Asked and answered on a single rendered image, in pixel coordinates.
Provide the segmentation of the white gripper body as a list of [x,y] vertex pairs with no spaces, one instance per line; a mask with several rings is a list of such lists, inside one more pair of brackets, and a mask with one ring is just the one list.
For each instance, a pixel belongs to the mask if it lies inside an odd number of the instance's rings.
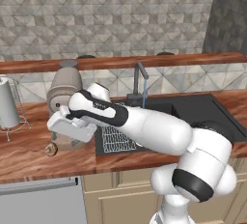
[[85,143],[88,143],[96,132],[95,124],[73,118],[68,110],[55,112],[49,118],[47,128]]

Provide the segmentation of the brown mushroom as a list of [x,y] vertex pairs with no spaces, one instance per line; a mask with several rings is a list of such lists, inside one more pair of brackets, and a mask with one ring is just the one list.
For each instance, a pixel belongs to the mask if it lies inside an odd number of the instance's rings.
[[58,152],[58,147],[55,143],[49,143],[44,151],[47,156],[54,156]]

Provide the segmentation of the dark grey sink faucet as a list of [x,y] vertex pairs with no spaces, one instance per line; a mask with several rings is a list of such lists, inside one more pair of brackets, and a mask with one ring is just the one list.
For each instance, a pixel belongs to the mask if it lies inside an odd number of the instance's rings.
[[149,79],[149,75],[141,62],[137,62],[135,65],[133,92],[127,95],[127,102],[130,106],[142,107],[143,93],[139,92],[139,74],[142,74],[143,78]]

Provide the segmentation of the black sink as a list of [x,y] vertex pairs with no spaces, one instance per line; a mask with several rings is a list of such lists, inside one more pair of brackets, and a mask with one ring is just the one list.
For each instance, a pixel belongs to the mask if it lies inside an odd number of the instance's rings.
[[[247,141],[247,129],[212,94],[147,98],[145,108],[173,115],[185,120],[188,124],[205,121],[217,122],[230,130],[234,142]],[[108,155],[103,150],[101,129],[100,126],[97,128],[95,136],[96,156]],[[137,153],[147,150],[137,144],[136,146],[135,151],[109,154]]]

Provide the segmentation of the beige coffee machine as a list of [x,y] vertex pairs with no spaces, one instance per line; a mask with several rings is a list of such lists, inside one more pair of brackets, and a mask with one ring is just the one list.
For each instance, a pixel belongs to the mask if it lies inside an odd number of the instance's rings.
[[[62,61],[46,95],[49,116],[58,111],[61,105],[67,105],[70,97],[82,87],[83,83],[77,68],[77,62],[75,60]],[[52,133],[51,142],[57,146],[59,151],[83,148],[80,141],[56,132]]]

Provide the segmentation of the beige drawer front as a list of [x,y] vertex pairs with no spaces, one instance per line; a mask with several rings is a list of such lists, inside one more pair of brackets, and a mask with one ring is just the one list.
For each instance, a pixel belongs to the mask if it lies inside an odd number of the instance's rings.
[[100,173],[81,177],[85,192],[124,187],[150,182],[152,168]]

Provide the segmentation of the blue water stream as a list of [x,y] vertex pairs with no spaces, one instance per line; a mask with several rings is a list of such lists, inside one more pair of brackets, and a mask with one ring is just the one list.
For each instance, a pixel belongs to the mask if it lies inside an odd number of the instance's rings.
[[142,108],[145,108],[146,103],[146,93],[147,93],[147,79],[144,78],[144,84],[143,84],[143,94],[142,94]]

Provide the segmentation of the grey dishwasher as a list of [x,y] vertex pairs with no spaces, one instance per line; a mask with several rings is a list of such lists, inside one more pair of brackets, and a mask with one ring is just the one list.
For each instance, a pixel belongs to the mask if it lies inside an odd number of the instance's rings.
[[[0,183],[0,188],[61,182],[78,177]],[[87,224],[81,181],[78,185],[0,196],[0,224]]]

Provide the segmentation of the wooden shelf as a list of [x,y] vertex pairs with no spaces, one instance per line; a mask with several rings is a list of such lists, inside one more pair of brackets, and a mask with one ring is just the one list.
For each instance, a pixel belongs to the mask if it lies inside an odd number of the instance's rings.
[[[134,68],[137,62],[148,67],[191,66],[247,63],[247,56],[239,52],[216,54],[179,54],[159,56],[131,56],[115,58],[77,59],[79,70],[110,70]],[[0,62],[0,74],[51,72],[60,68],[61,60]]]

